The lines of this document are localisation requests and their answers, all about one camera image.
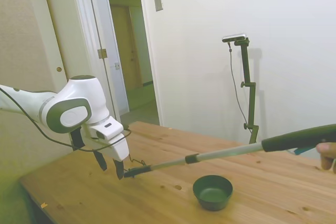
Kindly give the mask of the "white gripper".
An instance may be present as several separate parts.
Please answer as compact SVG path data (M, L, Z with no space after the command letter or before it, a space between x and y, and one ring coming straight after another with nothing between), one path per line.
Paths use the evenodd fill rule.
M83 125L83 142L94 150L100 149L94 156L103 171L107 170L105 154L113 158L117 178L124 177L123 160L128 157L129 148L120 123Z

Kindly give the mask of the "person's hand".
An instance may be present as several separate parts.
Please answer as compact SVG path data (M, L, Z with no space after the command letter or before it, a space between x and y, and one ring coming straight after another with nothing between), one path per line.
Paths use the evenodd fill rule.
M316 146L320 154L321 167L324 170L332 170L335 173L336 145L335 143L325 142Z

